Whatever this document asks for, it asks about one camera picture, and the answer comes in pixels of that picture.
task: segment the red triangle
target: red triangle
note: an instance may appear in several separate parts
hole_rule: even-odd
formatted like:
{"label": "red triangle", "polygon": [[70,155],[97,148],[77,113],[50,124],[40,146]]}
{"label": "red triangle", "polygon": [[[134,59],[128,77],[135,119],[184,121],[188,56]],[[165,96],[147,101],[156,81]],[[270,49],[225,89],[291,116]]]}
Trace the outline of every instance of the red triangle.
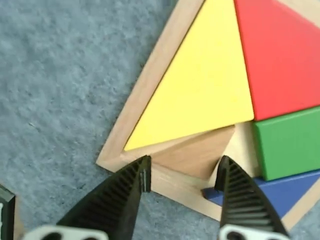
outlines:
{"label": "red triangle", "polygon": [[234,0],[255,120],[320,105],[320,29],[277,0]]}

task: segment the yellow triangle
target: yellow triangle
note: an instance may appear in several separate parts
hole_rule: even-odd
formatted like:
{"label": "yellow triangle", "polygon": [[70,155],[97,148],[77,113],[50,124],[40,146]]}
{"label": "yellow triangle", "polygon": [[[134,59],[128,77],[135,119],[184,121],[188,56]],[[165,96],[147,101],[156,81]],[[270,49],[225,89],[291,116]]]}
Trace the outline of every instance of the yellow triangle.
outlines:
{"label": "yellow triangle", "polygon": [[253,118],[234,0],[206,0],[124,150]]}

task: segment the puzzle piece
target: puzzle piece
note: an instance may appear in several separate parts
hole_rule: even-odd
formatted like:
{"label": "puzzle piece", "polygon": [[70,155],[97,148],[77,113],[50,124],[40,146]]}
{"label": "puzzle piece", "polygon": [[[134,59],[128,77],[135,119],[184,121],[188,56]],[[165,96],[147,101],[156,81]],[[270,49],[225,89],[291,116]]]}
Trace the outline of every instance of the puzzle piece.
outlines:
{"label": "puzzle piece", "polygon": [[320,29],[277,0],[235,0],[254,119],[320,105]]}
{"label": "puzzle piece", "polygon": [[[255,177],[254,181],[282,218],[319,178],[320,170],[316,170],[272,181]],[[202,193],[209,201],[222,206],[224,199],[222,192],[211,187],[203,189]]]}
{"label": "puzzle piece", "polygon": [[124,150],[252,119],[234,1],[206,0]]}
{"label": "puzzle piece", "polygon": [[254,128],[264,179],[320,169],[320,106],[258,121]]}

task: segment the tangram puzzle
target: tangram puzzle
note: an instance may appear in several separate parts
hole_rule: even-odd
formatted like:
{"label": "tangram puzzle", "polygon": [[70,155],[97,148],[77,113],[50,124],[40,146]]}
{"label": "tangram puzzle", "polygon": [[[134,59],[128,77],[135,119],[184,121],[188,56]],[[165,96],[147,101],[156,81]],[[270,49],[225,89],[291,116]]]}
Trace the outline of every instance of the tangram puzzle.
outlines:
{"label": "tangram puzzle", "polygon": [[179,0],[97,164],[150,155],[153,191],[219,220],[209,187],[228,155],[293,227],[320,199],[319,13],[316,0]]}

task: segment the blue carpet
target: blue carpet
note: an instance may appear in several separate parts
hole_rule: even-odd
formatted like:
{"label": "blue carpet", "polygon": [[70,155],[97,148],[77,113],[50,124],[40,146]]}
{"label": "blue carpet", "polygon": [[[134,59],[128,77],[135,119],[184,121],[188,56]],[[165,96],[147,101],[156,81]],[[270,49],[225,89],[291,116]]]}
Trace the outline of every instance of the blue carpet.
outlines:
{"label": "blue carpet", "polygon": [[[95,165],[175,0],[0,0],[0,183],[27,229],[110,175]],[[320,203],[291,231],[317,240]],[[144,195],[134,240],[216,239],[219,223]]]}

